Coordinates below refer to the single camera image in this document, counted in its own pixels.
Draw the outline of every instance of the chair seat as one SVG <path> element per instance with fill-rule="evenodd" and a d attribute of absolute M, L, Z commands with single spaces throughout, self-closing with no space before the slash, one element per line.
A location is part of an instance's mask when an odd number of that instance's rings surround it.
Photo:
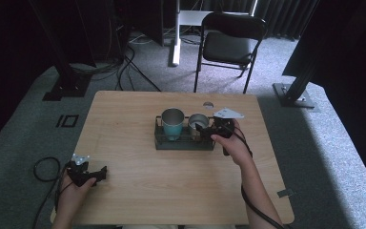
<path fill-rule="evenodd" d="M 248 65 L 251 62 L 251 42 L 211 31 L 204 42 L 203 57 L 209 61 Z"/>

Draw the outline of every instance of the black cable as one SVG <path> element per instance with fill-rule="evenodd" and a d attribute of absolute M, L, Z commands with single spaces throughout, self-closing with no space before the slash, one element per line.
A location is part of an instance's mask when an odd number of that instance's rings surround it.
<path fill-rule="evenodd" d="M 121 85 L 121 76 L 123 75 L 123 72 L 126 70 L 126 68 L 131 64 L 132 60 L 135 58 L 135 52 L 132 50 L 132 58 L 131 60 L 128 59 L 126 65 L 121 69 L 120 72 L 118 72 L 118 76 L 117 76 L 117 84 L 115 85 L 114 90 L 117 91 L 117 87 L 120 86 L 120 90 L 124 91 L 122 85 Z"/>
<path fill-rule="evenodd" d="M 132 90 L 135 92 L 135 87 L 132 83 L 132 76 L 130 75 L 130 68 L 127 70 L 127 76 L 129 77 L 130 85 L 132 86 Z"/>
<path fill-rule="evenodd" d="M 120 61 L 117 61 L 116 59 L 113 60 L 112 63 L 109 63 L 106 66 L 103 67 L 99 67 L 99 68 L 94 68 L 94 69 L 89 69 L 89 70 L 84 70 L 84 69 L 79 69 L 76 67 L 71 66 L 71 68 L 78 74 L 81 74 L 81 76 L 91 76 L 93 74 L 97 74 L 97 73 L 110 73 L 113 71 L 113 69 L 119 67 L 122 63 Z"/>
<path fill-rule="evenodd" d="M 62 187 L 62 181 L 63 181 L 63 175 L 65 170 L 67 169 L 66 166 L 64 166 L 64 168 L 62 168 L 61 173 L 58 175 L 58 185 L 57 185 L 57 190 L 55 192 L 55 199 L 54 199 L 54 206 L 55 206 L 55 212 L 58 210 L 58 201 L 59 201 L 59 196 L 61 195 L 61 193 L 68 188 L 72 183 L 68 184 L 67 187 L 65 187 L 63 190 L 61 190 Z"/>
<path fill-rule="evenodd" d="M 240 141 L 243 142 L 243 144 L 245 144 L 246 148 L 248 149 L 249 154 L 251 155 L 251 157 L 254 157 L 254 153 L 251 151 L 251 148 L 249 147 L 248 143 L 246 142 L 245 136 L 243 135 L 243 132 L 237 128 L 234 127 L 235 129 L 237 129 L 242 135 L 240 136 L 239 134 L 237 134 L 234 130 L 229 129 L 226 125 L 222 125 L 222 127 L 229 131 L 230 133 L 232 133 L 233 135 L 235 135 L 237 138 L 239 138 Z M 262 213 L 260 210 L 258 210 L 254 205 L 252 205 L 251 201 L 249 200 L 248 196 L 246 195 L 245 190 L 243 189 L 243 185 L 240 186 L 240 191 L 242 193 L 242 197 L 245 200 L 246 204 L 255 212 L 257 213 L 261 218 L 263 218 L 264 220 L 266 220 L 267 222 L 269 222 L 273 227 L 277 228 L 277 229 L 285 229 L 283 226 L 281 226 L 278 222 L 274 221 L 273 219 L 271 219 L 270 217 L 268 217 L 266 214 Z"/>
<path fill-rule="evenodd" d="M 132 62 L 133 59 L 135 58 L 135 50 L 133 48 L 131 48 L 130 46 L 128 46 L 128 48 L 130 50 L 132 50 L 132 57 L 129 58 L 127 55 L 125 55 L 124 57 L 127 59 L 127 64 L 123 67 L 123 69 L 121 70 L 121 72 L 118 75 L 118 82 L 115 85 L 115 89 L 117 90 L 117 87 L 120 86 L 120 90 L 123 90 L 123 87 L 121 86 L 121 76 L 123 74 L 123 72 L 127 69 L 127 67 L 129 67 L 130 65 L 132 65 L 133 69 L 138 71 L 138 73 L 145 79 L 147 80 L 147 82 L 149 82 L 154 88 L 156 88 L 157 91 L 161 92 L 161 90 L 145 75 L 143 74 L 139 68 Z"/>
<path fill-rule="evenodd" d="M 116 73 L 118 73 L 118 69 L 117 69 L 117 70 L 114 70 L 114 72 L 109 73 L 108 75 L 106 75 L 106 76 L 104 76 L 104 77 L 102 77 L 102 78 L 92 78 L 92 79 L 91 79 L 91 82 L 101 81 L 101 80 L 107 79 L 107 78 L 109 78 L 109 77 L 113 76 L 113 75 L 114 75 L 114 74 L 116 74 Z"/>
<path fill-rule="evenodd" d="M 57 165 L 57 175 L 53 178 L 41 178 L 38 174 L 37 174 L 37 168 L 39 166 L 39 164 L 43 161 L 46 161 L 46 160 L 54 160 L 56 162 L 56 165 Z M 60 178 L 60 170 L 61 170 L 61 165 L 60 165 L 60 162 L 57 158 L 55 157 L 44 157 L 42 159 L 39 159 L 37 162 L 34 163 L 34 168 L 33 168 L 33 173 L 34 173 L 34 177 L 36 177 L 38 180 L 42 181 L 42 182 L 52 182 L 52 186 L 50 188 L 50 190 L 47 192 L 46 194 L 46 197 L 44 198 L 44 200 L 42 201 L 42 203 L 40 204 L 40 207 L 37 211 L 37 214 L 35 215 L 35 218 L 34 218 L 34 223 L 33 223 L 33 226 L 32 228 L 35 228 L 36 225 L 37 225 L 37 221 L 38 221 L 38 217 L 40 216 L 41 214 L 41 210 L 43 209 L 44 207 L 44 204 L 46 203 L 47 199 L 49 199 L 50 197 L 50 194 L 57 182 L 57 180 Z"/>
<path fill-rule="evenodd" d="M 156 88 L 156 90 L 157 91 L 159 91 L 159 92 L 161 92 L 161 90 L 145 75 L 145 74 L 143 74 L 139 69 L 138 69 L 138 67 L 136 67 L 136 65 L 132 62 L 132 60 L 131 60 L 131 64 L 133 65 L 133 68 L 136 70 L 136 71 L 138 71 L 140 74 L 141 74 L 141 76 L 145 79 L 145 80 L 147 80 L 147 82 L 149 82 L 154 88 Z"/>
<path fill-rule="evenodd" d="M 190 45 L 200 45 L 200 42 L 198 41 L 193 41 L 191 39 L 187 39 L 184 37 L 180 37 L 180 40 L 183 41 L 184 43 L 190 44 Z"/>

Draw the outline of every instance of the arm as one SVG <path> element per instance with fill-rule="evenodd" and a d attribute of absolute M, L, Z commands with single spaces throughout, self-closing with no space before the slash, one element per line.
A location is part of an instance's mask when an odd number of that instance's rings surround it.
<path fill-rule="evenodd" d="M 72 183 L 67 173 L 64 174 L 61 186 L 62 193 L 58 200 L 58 209 L 52 229 L 71 229 L 72 220 L 95 181 L 96 178 L 91 178 L 84 185 L 78 187 Z"/>
<path fill-rule="evenodd" d="M 234 131 L 238 135 L 242 135 L 236 120 L 234 120 L 234 126 Z M 242 175 L 242 185 L 252 205 L 278 224 L 282 225 L 281 219 L 266 192 L 260 174 L 254 164 L 254 160 L 245 144 L 235 135 L 232 135 L 230 138 L 212 135 L 212 139 L 221 144 L 233 158 L 234 163 L 239 166 Z M 248 205 L 246 205 L 246 210 L 251 228 L 274 228 Z"/>

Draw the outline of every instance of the finger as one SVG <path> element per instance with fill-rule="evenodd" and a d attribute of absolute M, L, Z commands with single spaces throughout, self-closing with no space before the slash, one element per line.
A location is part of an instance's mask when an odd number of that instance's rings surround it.
<path fill-rule="evenodd" d="M 222 146 L 225 146 L 226 141 L 228 140 L 225 137 L 222 137 L 220 135 L 211 135 L 211 139 L 214 140 L 215 142 L 221 144 Z"/>
<path fill-rule="evenodd" d="M 68 175 L 67 171 L 64 171 L 64 174 L 62 174 L 62 185 L 65 186 L 67 183 L 72 182 L 70 176 Z"/>
<path fill-rule="evenodd" d="M 91 189 L 91 187 L 93 186 L 93 184 L 96 182 L 96 178 L 92 177 L 90 179 L 88 179 L 82 186 L 81 188 L 84 190 L 89 190 Z"/>

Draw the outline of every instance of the hand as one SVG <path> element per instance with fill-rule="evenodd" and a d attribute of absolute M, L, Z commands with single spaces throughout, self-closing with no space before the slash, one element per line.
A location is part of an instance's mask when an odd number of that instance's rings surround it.
<path fill-rule="evenodd" d="M 239 123 L 236 119 L 233 119 L 234 122 L 234 132 L 239 136 L 244 138 L 245 136 L 240 131 Z M 220 135 L 212 135 L 211 138 L 222 145 L 225 150 L 230 154 L 233 158 L 235 164 L 242 167 L 242 165 L 249 164 L 249 161 L 252 160 L 252 156 L 248 151 L 245 143 L 243 143 L 236 135 L 231 135 L 230 138 L 225 138 Z"/>
<path fill-rule="evenodd" d="M 64 173 L 61 185 L 62 193 L 58 200 L 57 214 L 52 228 L 71 228 L 74 216 L 83 205 L 89 190 L 95 182 L 96 178 L 90 178 L 84 185 L 78 187 L 72 183 L 67 172 Z"/>

